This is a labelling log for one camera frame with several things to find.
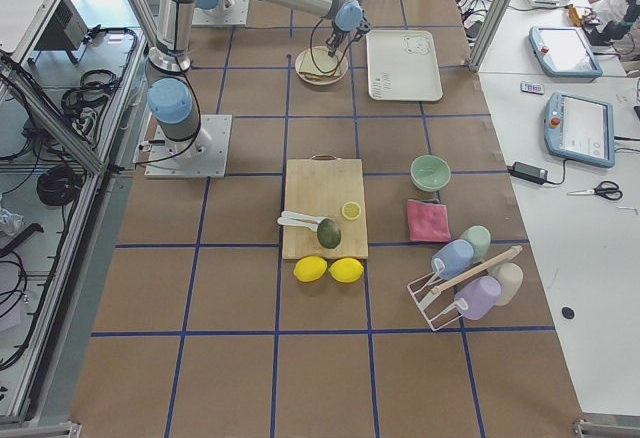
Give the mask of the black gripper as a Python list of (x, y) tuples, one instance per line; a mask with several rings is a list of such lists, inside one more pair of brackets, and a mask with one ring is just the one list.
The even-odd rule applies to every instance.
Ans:
[(335, 21), (331, 22), (332, 33), (327, 39), (327, 50), (330, 57), (334, 57), (339, 50), (340, 45), (345, 39), (351, 38), (353, 41), (360, 41), (371, 30), (370, 22), (363, 17), (356, 28), (350, 31), (342, 30)]

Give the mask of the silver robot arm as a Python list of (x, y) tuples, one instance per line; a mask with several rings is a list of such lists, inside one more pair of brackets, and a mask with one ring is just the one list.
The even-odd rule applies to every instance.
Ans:
[[(202, 118), (187, 73), (191, 65), (188, 43), (197, 0), (160, 0), (155, 44), (148, 54), (147, 105), (164, 134), (171, 159), (196, 155), (205, 148)], [(369, 30), (363, 0), (258, 0), (268, 1), (328, 20), (329, 56), (341, 45), (358, 41)]]

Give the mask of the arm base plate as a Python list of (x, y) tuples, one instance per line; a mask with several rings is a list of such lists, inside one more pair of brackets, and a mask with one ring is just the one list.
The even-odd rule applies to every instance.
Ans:
[(196, 0), (195, 27), (245, 26), (250, 0)]
[(151, 179), (222, 178), (226, 173), (232, 116), (205, 114), (193, 144), (165, 138), (159, 125), (154, 139), (162, 143), (149, 149), (144, 174)]

